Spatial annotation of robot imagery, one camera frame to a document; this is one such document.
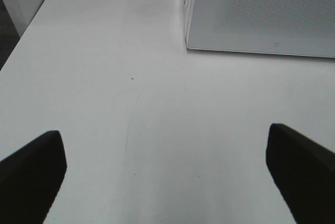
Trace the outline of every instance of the gray carpet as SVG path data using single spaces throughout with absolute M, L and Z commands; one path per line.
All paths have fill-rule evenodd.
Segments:
M 0 70 L 19 39 L 20 37 L 16 32 L 6 7 L 3 1 L 0 0 Z

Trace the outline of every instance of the table surface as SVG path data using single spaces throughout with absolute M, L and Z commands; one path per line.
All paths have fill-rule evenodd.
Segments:
M 46 0 L 0 71 L 0 159 L 60 130 L 45 223 L 294 224 L 269 126 L 335 150 L 333 59 L 186 50 L 181 0 Z

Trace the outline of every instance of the perforated panel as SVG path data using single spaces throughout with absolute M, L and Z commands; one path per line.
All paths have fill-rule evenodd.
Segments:
M 333 45 L 335 0 L 195 0 L 190 48 L 333 56 Z

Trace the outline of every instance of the white table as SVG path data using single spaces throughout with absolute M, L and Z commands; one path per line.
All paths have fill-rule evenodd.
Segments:
M 332 59 L 186 51 L 180 0 L 46 0 L 0 71 L 0 159 L 60 130 L 45 223 L 294 224 L 283 122 L 335 150 Z

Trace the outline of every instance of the scratch mark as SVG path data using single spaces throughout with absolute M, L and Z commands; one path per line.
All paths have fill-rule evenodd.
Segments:
M 137 97 L 137 100 L 136 100 L 134 109 L 132 110 L 131 115 L 130 115 L 130 120 L 129 120 L 129 124 L 128 124 L 128 129 L 127 129 L 126 153 L 128 152 L 128 139 L 129 139 L 129 129 L 130 129 L 130 125 L 131 125 L 131 122 L 132 122 L 132 118 L 134 117 L 134 113 L 135 113 L 135 110 L 136 110 L 138 101 L 140 100 L 140 97 L 141 97 L 142 92 L 143 92 L 143 90 L 144 90 L 144 87 L 145 87 L 145 86 L 143 86 L 143 88 L 141 89 L 140 93 L 138 94 L 138 97 Z
M 123 91 L 123 92 L 120 92 L 118 94 L 116 94 L 113 98 L 112 98 L 112 102 L 114 101 L 115 98 L 117 98 L 118 96 L 120 96 L 122 93 L 125 93 L 125 92 L 132 92 L 132 91 L 137 91 L 137 89 L 129 89 L 129 90 L 126 90 L 126 91 Z

